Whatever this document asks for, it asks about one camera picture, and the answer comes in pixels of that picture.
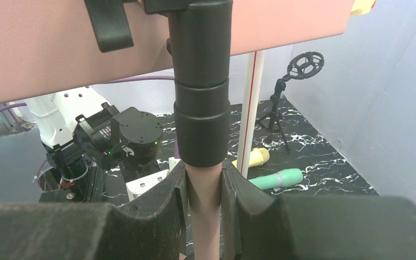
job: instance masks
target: pink rod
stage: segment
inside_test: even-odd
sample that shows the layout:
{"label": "pink rod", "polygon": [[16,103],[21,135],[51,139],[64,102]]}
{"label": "pink rod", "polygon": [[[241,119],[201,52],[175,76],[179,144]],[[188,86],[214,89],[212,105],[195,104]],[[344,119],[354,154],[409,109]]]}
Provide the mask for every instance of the pink rod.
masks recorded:
{"label": "pink rod", "polygon": [[186,170],[195,259],[219,260],[222,164]]}

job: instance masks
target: black tripod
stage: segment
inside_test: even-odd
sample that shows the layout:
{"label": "black tripod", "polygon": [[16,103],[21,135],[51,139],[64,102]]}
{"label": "black tripod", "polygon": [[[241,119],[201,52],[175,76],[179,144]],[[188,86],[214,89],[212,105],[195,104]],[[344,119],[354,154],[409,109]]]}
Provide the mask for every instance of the black tripod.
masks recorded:
{"label": "black tripod", "polygon": [[[269,133],[280,133],[286,151],[289,153],[290,149],[288,146],[288,141],[286,136],[283,133],[283,128],[280,125],[281,115],[277,112],[278,102],[280,101],[281,92],[286,89],[286,82],[295,79],[295,80],[304,80],[310,77],[315,76],[323,68],[324,58],[323,55],[315,51],[308,53],[303,53],[297,55],[288,65],[288,73],[284,75],[281,79],[277,80],[275,84],[275,92],[270,96],[270,101],[272,101],[272,109],[270,112],[267,112],[265,116],[256,120],[256,124],[265,129]],[[266,126],[262,123],[265,119],[269,118],[269,125]]]}

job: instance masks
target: white wall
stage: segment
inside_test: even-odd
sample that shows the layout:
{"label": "white wall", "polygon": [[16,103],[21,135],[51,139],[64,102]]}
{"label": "white wall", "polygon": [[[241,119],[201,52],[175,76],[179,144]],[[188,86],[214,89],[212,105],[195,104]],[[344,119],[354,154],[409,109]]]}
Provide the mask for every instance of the white wall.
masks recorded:
{"label": "white wall", "polygon": [[[269,99],[274,92],[275,82],[286,73],[293,47],[269,49],[265,53],[260,100]],[[248,55],[230,59],[229,100],[231,104],[242,103]],[[173,70],[164,70],[148,75],[173,75]],[[134,106],[151,113],[173,112],[174,84],[172,81],[142,81],[95,85],[93,87],[120,111]]]}
{"label": "white wall", "polygon": [[382,195],[416,203],[416,1],[378,1],[341,36],[296,44],[323,70],[286,96]]}

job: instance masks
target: green microphone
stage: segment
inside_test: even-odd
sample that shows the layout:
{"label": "green microphone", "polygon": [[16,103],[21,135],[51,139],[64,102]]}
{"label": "green microphone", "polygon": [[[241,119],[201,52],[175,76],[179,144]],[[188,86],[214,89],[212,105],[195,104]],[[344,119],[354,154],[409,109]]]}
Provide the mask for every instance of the green microphone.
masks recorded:
{"label": "green microphone", "polygon": [[300,183],[304,179],[301,170],[284,169],[275,174],[251,179],[250,182],[261,190],[288,187]]}

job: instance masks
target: pink panel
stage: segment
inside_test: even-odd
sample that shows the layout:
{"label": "pink panel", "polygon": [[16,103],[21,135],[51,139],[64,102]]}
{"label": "pink panel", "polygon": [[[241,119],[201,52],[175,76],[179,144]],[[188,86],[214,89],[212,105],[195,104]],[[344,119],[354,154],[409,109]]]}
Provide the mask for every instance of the pink panel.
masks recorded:
{"label": "pink panel", "polygon": [[[232,55],[343,33],[353,0],[236,0]],[[166,18],[125,4],[135,47],[98,50],[82,0],[0,1],[0,102],[170,68]]]}

